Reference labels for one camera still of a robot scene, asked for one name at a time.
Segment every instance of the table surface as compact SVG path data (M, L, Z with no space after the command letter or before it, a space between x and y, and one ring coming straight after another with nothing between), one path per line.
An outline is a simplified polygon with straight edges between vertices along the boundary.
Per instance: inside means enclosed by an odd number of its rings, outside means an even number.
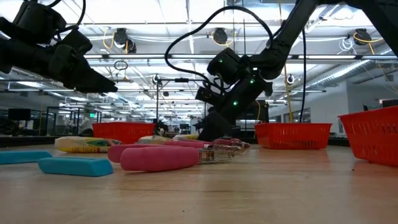
M66 155L53 146L18 149ZM0 166L0 222L375 224L398 220L398 168L357 160L347 147L281 151L252 146L229 163L159 173L125 172L113 165L114 174L97 178L43 174L37 164Z

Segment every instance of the red plastic basket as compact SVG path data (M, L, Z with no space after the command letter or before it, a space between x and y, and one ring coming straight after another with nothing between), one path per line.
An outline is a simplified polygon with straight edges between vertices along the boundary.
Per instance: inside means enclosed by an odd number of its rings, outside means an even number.
M331 124L264 123L254 126L257 140L269 149L324 149Z
M398 166L398 106L340 116L354 156Z
M155 124L133 122L110 122L93 124L94 137L109 138L132 144L144 136L153 135Z

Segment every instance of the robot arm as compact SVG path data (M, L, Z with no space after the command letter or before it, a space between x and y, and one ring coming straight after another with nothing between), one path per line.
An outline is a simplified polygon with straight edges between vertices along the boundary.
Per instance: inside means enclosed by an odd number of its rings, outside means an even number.
M312 12L319 4L337 4L339 0L297 0L288 19L274 38L260 54L239 57L231 49L220 52L208 66L214 75L237 79L237 83L224 96L209 93L204 88L197 93L198 100L204 100L216 107L216 111L205 118L205 128L199 140L212 141L231 131L233 121L263 92L272 94L272 83L265 80L277 78L287 60L289 52ZM398 12L397 0L347 0L347 4L362 9L383 36L384 40L398 55Z
M0 39L0 72L9 73L15 66L82 93L117 91L114 82L88 65L83 55L93 46L77 29L55 45L39 45L49 44L66 24L51 7L35 1L23 2L12 23L0 17L0 30L10 37Z

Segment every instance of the blue eraser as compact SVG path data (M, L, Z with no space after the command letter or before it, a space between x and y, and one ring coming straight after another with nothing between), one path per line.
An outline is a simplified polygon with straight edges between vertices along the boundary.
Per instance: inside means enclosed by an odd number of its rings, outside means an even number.
M53 157L40 159L37 163L39 168L46 174L101 177L113 173L113 167L107 159Z
M37 162L39 159L52 157L47 151L1 151L0 164L18 164Z

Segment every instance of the duct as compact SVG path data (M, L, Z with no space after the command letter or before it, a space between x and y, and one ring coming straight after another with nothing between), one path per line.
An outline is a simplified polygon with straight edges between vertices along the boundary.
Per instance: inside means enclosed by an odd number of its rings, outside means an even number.
M387 44L378 47L377 51L380 52L380 55L387 55L392 52ZM375 60L362 60L349 65L340 65L311 81L311 84L307 85L307 88L313 88L318 85L330 86L337 84L347 78L366 72L366 70L374 69L376 66L377 63Z

